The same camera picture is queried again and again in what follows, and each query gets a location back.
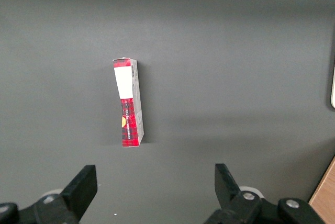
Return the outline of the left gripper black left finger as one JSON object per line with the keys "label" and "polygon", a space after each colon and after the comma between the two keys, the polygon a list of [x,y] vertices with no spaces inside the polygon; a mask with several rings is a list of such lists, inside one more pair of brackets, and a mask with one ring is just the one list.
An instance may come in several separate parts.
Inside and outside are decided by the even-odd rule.
{"label": "left gripper black left finger", "polygon": [[1,203],[1,223],[79,223],[97,190],[96,166],[86,165],[60,193],[47,194],[27,208]]}

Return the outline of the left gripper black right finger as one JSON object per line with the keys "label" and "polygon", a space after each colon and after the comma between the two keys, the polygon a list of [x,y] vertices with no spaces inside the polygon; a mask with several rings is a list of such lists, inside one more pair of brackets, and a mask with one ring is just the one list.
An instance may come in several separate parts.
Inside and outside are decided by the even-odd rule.
{"label": "left gripper black right finger", "polygon": [[251,190],[241,190],[225,164],[215,165],[215,193],[220,209],[205,223],[324,223],[301,199],[281,198],[275,205]]}

